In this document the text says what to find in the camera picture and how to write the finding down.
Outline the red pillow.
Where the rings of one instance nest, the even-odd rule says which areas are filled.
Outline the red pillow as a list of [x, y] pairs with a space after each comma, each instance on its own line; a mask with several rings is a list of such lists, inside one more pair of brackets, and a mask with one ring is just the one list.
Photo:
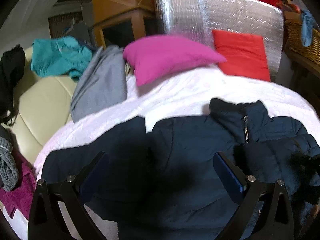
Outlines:
[[264, 40], [254, 34], [212, 31], [215, 50], [226, 58], [218, 67], [226, 75], [270, 82]]

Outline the navy blue puffer jacket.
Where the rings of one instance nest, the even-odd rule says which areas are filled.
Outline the navy blue puffer jacket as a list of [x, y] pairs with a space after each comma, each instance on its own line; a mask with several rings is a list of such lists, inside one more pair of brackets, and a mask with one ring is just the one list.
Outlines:
[[151, 132], [135, 117], [114, 126], [88, 145], [51, 152], [42, 179], [58, 183], [76, 175], [99, 153], [108, 154], [88, 207], [117, 223], [119, 239], [214, 239], [236, 210], [213, 167], [222, 152], [259, 181], [282, 179], [295, 223], [304, 223], [310, 205], [299, 198], [303, 177], [291, 157], [314, 157], [319, 145], [291, 117], [270, 117], [262, 102], [210, 101], [208, 115], [158, 121]]

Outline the orange wooden cabinet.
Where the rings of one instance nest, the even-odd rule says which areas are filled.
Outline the orange wooden cabinet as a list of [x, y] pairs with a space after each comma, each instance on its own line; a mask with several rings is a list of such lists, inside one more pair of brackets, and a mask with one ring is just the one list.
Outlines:
[[92, 0], [96, 44], [124, 47], [158, 32], [154, 0]]

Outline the grey knit sweater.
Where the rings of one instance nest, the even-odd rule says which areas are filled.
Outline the grey knit sweater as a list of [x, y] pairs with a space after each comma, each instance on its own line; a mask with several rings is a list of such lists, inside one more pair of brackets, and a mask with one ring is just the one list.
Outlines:
[[12, 156], [13, 146], [10, 141], [1, 137], [1, 179], [2, 188], [9, 192], [12, 191], [19, 180], [19, 171], [15, 159]]

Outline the black garment on sofa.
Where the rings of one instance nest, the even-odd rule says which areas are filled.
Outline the black garment on sofa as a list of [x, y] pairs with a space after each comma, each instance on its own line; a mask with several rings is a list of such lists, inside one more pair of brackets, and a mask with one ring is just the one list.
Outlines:
[[18, 44], [1, 57], [1, 124], [10, 126], [15, 116], [14, 89], [24, 75], [25, 53]]

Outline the teal garment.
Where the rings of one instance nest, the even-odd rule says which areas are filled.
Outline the teal garment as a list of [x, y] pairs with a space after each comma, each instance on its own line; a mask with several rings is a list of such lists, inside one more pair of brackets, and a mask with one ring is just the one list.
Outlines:
[[35, 39], [30, 68], [39, 77], [68, 75], [78, 80], [92, 56], [89, 48], [71, 36]]

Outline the grey garment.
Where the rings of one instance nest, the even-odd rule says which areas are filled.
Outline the grey garment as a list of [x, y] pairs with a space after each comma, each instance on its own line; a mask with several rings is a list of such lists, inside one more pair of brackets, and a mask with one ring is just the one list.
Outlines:
[[127, 99], [123, 50], [100, 47], [80, 77], [71, 99], [74, 123]]

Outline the magenta fleece garment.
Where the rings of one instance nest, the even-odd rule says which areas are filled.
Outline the magenta fleece garment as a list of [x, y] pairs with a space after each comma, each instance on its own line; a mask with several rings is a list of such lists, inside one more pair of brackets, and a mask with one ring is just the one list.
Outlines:
[[4, 205], [10, 218], [14, 217], [16, 210], [19, 210], [28, 220], [33, 195], [36, 188], [36, 180], [32, 165], [20, 152], [12, 152], [18, 169], [18, 182], [12, 191], [1, 189], [1, 203]]

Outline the magenta pillow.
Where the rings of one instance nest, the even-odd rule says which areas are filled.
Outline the magenta pillow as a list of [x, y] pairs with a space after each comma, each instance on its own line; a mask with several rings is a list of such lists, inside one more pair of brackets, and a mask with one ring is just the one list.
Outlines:
[[215, 50], [174, 35], [152, 35], [128, 44], [123, 58], [132, 67], [136, 85], [193, 68], [224, 63], [226, 58]]

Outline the blue cloth in basket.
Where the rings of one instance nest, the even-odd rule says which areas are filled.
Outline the blue cloth in basket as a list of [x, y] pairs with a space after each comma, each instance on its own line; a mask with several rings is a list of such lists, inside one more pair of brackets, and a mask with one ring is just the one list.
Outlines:
[[315, 19], [311, 12], [303, 11], [301, 14], [302, 27], [301, 27], [301, 42], [304, 47], [308, 47], [312, 43], [313, 26], [315, 25]]

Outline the silver foil insulation panel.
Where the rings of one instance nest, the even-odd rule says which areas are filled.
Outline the silver foil insulation panel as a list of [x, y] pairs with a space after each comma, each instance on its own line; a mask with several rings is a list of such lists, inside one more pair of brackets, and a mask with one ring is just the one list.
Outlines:
[[275, 81], [284, 35], [282, 10], [258, 0], [155, 0], [159, 31], [214, 46], [212, 30], [260, 35]]

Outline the cream leather sofa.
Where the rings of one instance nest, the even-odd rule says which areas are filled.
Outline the cream leather sofa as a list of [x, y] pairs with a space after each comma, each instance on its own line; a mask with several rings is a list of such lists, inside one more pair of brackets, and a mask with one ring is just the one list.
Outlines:
[[30, 68], [33, 48], [24, 53], [24, 75], [14, 90], [16, 116], [7, 129], [20, 154], [33, 164], [47, 141], [71, 121], [76, 82], [68, 75], [39, 77]]

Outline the white bed cover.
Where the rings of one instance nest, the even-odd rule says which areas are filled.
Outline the white bed cover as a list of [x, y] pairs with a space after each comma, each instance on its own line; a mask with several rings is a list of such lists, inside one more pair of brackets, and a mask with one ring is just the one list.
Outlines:
[[53, 151], [88, 145], [135, 117], [144, 118], [146, 131], [151, 132], [163, 119], [208, 115], [212, 99], [235, 105], [260, 101], [270, 117], [287, 116], [300, 121], [319, 145], [319, 119], [301, 96], [275, 83], [227, 76], [204, 67], [137, 88], [126, 101], [68, 125]]

